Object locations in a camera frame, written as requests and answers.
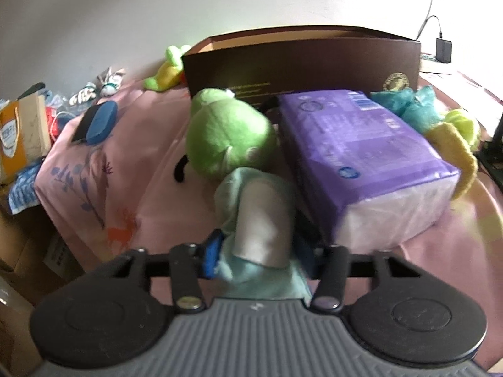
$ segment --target teal fabric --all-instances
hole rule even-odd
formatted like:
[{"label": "teal fabric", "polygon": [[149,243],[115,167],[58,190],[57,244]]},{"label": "teal fabric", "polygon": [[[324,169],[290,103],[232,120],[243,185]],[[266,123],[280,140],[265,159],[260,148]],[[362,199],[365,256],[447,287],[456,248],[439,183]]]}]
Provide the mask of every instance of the teal fabric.
[{"label": "teal fabric", "polygon": [[421,134],[442,121],[441,115],[435,108],[435,92],[429,85],[417,92],[411,88],[398,92],[372,92],[370,98],[396,114]]},{"label": "teal fabric", "polygon": [[299,262],[290,258],[284,269],[267,268],[232,255],[240,195],[245,185],[254,178],[267,178],[285,197],[292,216],[295,215],[295,189],[282,178],[260,170],[241,167],[230,173],[215,192],[215,205],[221,229],[226,238],[220,251],[217,277],[225,281],[229,298],[271,299],[303,298],[311,300]]}]

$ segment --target white wall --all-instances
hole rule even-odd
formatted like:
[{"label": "white wall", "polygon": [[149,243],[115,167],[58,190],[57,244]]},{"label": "white wall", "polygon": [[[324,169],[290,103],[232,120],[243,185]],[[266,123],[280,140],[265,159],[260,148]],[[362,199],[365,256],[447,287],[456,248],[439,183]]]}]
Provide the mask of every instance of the white wall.
[{"label": "white wall", "polygon": [[[209,35],[300,24],[361,25],[415,38],[429,0],[0,0],[0,97],[43,80],[69,94],[107,66],[153,69],[165,48]],[[453,56],[479,62],[503,35],[500,0],[434,0]],[[434,52],[437,25],[422,37]],[[503,69],[503,47],[490,58]]]}]

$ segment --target gray ribbed surface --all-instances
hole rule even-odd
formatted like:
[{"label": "gray ribbed surface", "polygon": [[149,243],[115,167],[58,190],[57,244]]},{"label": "gray ribbed surface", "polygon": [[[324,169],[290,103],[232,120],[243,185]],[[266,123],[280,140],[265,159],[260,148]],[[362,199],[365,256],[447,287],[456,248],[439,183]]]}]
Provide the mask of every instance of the gray ribbed surface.
[{"label": "gray ribbed surface", "polygon": [[408,369],[366,352],[341,320],[308,312],[300,301],[216,299],[210,310],[180,316],[147,353],[103,370],[44,363],[36,377],[476,377],[472,362]]}]

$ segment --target purple plastic wrapper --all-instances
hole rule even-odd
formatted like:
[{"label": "purple plastic wrapper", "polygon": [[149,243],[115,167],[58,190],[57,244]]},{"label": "purple plastic wrapper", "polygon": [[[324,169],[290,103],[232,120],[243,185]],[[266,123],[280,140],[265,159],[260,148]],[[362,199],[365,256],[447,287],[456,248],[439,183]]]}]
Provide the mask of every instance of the purple plastic wrapper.
[{"label": "purple plastic wrapper", "polygon": [[[336,232],[346,210],[364,200],[401,195],[401,190],[450,177],[446,193],[434,200],[443,203],[436,206],[437,215],[448,205],[459,170],[443,161],[423,136],[364,94],[294,93],[280,95],[279,103],[287,162],[328,243],[339,243]],[[428,226],[433,223],[431,215],[425,220]],[[358,251],[358,246],[351,249]]]}]

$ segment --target tissue package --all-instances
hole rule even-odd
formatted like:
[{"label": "tissue package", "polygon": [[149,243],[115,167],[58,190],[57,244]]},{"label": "tissue package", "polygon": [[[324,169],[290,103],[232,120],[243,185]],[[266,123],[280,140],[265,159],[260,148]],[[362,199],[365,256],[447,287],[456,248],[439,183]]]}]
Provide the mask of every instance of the tissue package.
[{"label": "tissue package", "polygon": [[389,249],[448,207],[459,170],[364,94],[328,90],[278,100],[285,157],[328,244],[361,254]]}]

